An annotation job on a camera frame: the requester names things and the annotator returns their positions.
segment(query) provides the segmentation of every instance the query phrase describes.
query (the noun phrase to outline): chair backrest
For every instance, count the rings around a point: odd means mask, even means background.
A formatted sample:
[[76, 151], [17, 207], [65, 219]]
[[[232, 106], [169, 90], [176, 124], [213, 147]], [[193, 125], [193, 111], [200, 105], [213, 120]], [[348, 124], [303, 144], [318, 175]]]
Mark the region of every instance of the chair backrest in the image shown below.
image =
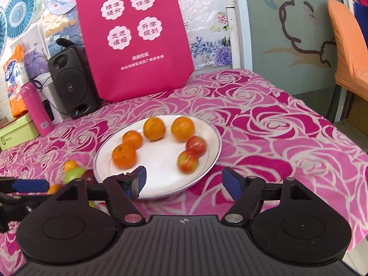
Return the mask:
[[362, 31], [352, 12], [336, 0], [328, 0], [328, 12], [337, 44], [338, 79], [358, 77], [368, 70], [368, 50]]

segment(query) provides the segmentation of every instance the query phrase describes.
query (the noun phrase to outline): orange fruit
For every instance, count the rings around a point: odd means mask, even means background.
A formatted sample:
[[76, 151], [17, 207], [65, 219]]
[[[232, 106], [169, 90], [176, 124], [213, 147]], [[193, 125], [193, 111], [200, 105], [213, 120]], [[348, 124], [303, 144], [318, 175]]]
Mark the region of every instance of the orange fruit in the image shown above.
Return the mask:
[[138, 149], [142, 146], [142, 136], [137, 131], [127, 131], [122, 137], [123, 143]]
[[120, 169], [129, 169], [137, 162], [137, 154], [133, 146], [120, 144], [111, 154], [114, 164]]
[[150, 141], [156, 141], [165, 135], [166, 126], [158, 117], [151, 117], [143, 125], [143, 133]]
[[56, 184], [50, 186], [49, 190], [47, 191], [47, 195], [55, 194], [57, 191], [59, 191], [64, 185]]
[[75, 161], [73, 160], [66, 161], [65, 168], [64, 168], [65, 173], [67, 173], [68, 171], [72, 170], [75, 167], [78, 167], [78, 164]]
[[196, 128], [188, 117], [181, 116], [171, 125], [171, 133], [179, 142], [185, 142], [194, 135]]

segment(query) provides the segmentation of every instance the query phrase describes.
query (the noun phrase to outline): black speaker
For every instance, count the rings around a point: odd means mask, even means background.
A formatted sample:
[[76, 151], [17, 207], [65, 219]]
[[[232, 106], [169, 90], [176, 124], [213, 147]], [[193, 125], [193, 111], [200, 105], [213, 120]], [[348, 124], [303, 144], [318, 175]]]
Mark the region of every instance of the black speaker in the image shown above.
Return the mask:
[[83, 47], [68, 46], [48, 61], [51, 77], [65, 109], [73, 119], [101, 107]]

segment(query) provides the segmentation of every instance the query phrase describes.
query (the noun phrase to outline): water bottle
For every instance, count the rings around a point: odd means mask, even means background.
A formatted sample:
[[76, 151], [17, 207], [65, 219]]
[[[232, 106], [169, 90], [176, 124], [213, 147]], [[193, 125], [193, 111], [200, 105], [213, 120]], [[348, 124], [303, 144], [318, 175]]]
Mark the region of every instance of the water bottle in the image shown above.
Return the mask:
[[46, 136], [54, 129], [54, 125], [41, 102], [35, 85], [31, 82], [22, 86], [21, 95], [36, 128], [41, 136]]

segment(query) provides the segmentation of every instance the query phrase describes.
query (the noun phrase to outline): pink floral tablecloth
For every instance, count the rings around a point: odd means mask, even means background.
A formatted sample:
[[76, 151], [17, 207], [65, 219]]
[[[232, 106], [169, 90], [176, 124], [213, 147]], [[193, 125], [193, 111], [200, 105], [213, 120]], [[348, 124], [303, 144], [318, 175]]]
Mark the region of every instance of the pink floral tablecloth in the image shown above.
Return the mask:
[[[222, 152], [216, 166], [190, 189], [137, 202], [145, 215], [222, 217], [232, 200], [221, 184], [221, 169], [230, 166], [268, 182], [297, 178], [348, 220], [350, 248], [367, 235], [368, 155], [302, 101], [247, 70], [194, 76], [182, 89], [108, 104], [87, 117], [67, 120], [45, 138], [2, 152], [0, 175], [62, 182], [67, 159], [92, 168], [97, 150], [111, 134], [137, 120], [173, 113], [212, 122], [221, 133]], [[0, 235], [4, 275], [25, 263], [15, 240], [17, 224], [10, 229]]]

